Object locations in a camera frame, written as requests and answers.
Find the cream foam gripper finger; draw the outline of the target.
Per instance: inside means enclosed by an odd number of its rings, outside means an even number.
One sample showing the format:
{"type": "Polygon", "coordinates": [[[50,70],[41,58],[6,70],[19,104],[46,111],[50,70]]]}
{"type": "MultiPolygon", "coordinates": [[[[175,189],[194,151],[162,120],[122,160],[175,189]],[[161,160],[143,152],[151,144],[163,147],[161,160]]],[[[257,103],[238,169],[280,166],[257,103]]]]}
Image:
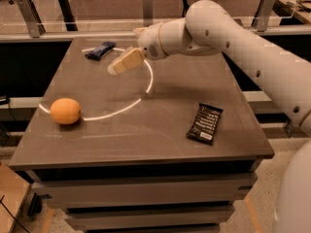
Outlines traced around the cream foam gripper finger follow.
{"type": "Polygon", "coordinates": [[[117,57],[107,68],[111,75],[139,67],[145,59],[145,54],[140,48],[130,47],[117,57]]]}

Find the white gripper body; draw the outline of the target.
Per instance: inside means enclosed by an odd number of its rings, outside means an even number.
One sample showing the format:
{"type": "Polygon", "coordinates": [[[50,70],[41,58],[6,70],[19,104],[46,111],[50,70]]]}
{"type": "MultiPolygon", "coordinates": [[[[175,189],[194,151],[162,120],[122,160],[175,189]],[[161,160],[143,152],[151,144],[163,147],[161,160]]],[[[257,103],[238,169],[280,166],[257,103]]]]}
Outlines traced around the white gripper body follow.
{"type": "Polygon", "coordinates": [[[134,30],[139,48],[150,60],[160,60],[167,57],[160,40],[160,29],[162,25],[163,22],[148,27],[139,27],[134,30]]]}

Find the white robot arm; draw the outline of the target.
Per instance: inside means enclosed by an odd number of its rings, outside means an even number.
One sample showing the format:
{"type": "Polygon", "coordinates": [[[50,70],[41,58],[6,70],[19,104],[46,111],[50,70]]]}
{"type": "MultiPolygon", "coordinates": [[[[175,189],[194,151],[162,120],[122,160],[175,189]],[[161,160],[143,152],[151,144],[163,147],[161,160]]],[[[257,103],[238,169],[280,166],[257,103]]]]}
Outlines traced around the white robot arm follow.
{"type": "MultiPolygon", "coordinates": [[[[146,58],[225,53],[311,136],[311,63],[240,26],[219,4],[201,0],[185,17],[135,30],[138,46],[109,65],[112,75],[146,58]]],[[[311,233],[311,142],[292,158],[281,182],[272,233],[311,233]]]]}

